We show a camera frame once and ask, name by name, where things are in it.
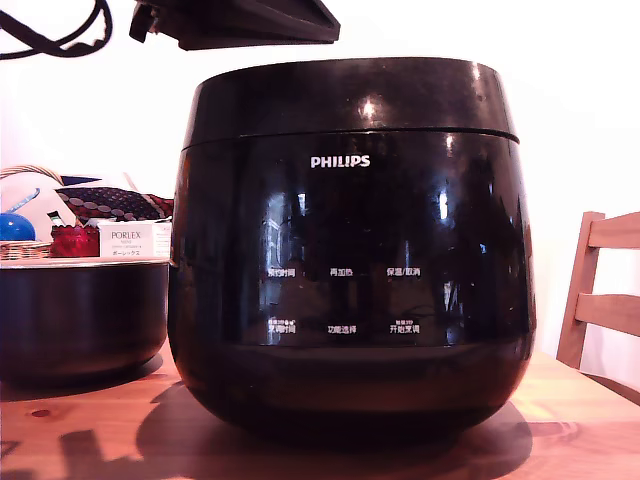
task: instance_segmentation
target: box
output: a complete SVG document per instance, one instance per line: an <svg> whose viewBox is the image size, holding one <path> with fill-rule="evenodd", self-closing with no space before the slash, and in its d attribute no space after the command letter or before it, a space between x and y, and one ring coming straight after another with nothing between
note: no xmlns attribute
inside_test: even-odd
<svg viewBox="0 0 640 480"><path fill-rule="evenodd" d="M100 256L169 258L171 223L144 220L138 222L100 222Z"/></svg>

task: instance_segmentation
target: rice cooker lid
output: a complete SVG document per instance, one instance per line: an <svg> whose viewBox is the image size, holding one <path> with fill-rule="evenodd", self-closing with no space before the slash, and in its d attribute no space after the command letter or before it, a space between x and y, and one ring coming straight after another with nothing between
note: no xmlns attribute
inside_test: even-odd
<svg viewBox="0 0 640 480"><path fill-rule="evenodd" d="M468 131L518 142L498 73L447 58L281 63L198 86L185 147L242 137Z"/></svg>

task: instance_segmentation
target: wooden table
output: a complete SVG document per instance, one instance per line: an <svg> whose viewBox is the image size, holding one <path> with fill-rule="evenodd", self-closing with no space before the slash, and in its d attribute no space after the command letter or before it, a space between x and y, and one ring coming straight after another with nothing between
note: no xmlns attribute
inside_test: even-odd
<svg viewBox="0 0 640 480"><path fill-rule="evenodd" d="M640 407L542 353L511 401L457 441L369 453L229 427L180 383L166 345L161 355L152 373L99 391L25 399L4 386L2 480L640 478Z"/></svg>

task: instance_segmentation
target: black cooking pot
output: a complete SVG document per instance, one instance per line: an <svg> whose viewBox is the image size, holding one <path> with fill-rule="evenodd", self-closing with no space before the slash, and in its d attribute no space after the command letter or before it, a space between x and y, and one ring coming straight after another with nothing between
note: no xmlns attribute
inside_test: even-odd
<svg viewBox="0 0 640 480"><path fill-rule="evenodd" d="M58 387L115 378L166 339L167 260L2 262L0 381Z"/></svg>
<svg viewBox="0 0 640 480"><path fill-rule="evenodd" d="M496 412L535 331L518 138L498 74L379 58L198 88L169 338L213 413L296 437L442 435Z"/></svg>

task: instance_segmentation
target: chair backrest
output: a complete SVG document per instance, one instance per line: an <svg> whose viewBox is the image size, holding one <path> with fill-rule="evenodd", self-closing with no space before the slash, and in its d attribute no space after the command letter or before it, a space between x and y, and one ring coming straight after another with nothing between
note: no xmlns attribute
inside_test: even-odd
<svg viewBox="0 0 640 480"><path fill-rule="evenodd" d="M556 358L580 368L587 324L640 336L640 297L593 295L600 248L640 249L640 212L604 218L585 212Z"/></svg>

